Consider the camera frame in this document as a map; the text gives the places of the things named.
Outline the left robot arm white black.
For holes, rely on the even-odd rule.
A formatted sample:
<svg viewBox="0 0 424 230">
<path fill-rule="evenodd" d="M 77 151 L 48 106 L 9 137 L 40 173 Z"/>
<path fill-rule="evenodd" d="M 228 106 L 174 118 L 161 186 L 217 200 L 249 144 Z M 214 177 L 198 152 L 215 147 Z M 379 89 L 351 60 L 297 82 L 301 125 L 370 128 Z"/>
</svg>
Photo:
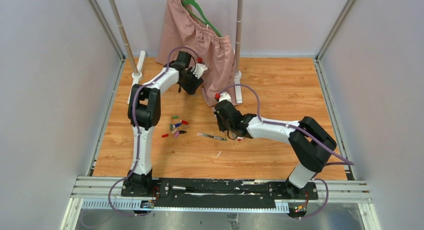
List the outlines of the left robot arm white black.
<svg viewBox="0 0 424 230">
<path fill-rule="evenodd" d="M 188 47 L 177 47 L 175 60 L 168 60 L 150 81 L 135 84 L 130 93 L 128 118 L 134 134 L 133 161 L 124 178 L 123 197 L 146 197 L 155 190 L 153 182 L 153 133 L 161 118 L 161 95 L 177 84 L 180 90 L 193 95 L 203 83 L 208 67 Z"/>
</svg>

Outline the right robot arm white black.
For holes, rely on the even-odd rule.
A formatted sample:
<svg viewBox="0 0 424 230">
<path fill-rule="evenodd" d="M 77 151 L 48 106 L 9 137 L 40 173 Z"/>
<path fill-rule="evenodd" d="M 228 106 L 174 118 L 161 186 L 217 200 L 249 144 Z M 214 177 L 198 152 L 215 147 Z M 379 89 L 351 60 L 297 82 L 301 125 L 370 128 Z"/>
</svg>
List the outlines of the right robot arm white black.
<svg viewBox="0 0 424 230">
<path fill-rule="evenodd" d="M 305 116 L 300 121 L 260 118 L 256 114 L 241 114 L 227 100 L 219 102 L 214 113 L 222 132 L 229 131 L 240 138 L 270 139 L 292 147 L 299 161 L 285 186 L 292 199 L 305 193 L 307 182 L 323 170 L 337 147 L 334 138 L 312 117 Z"/>
</svg>

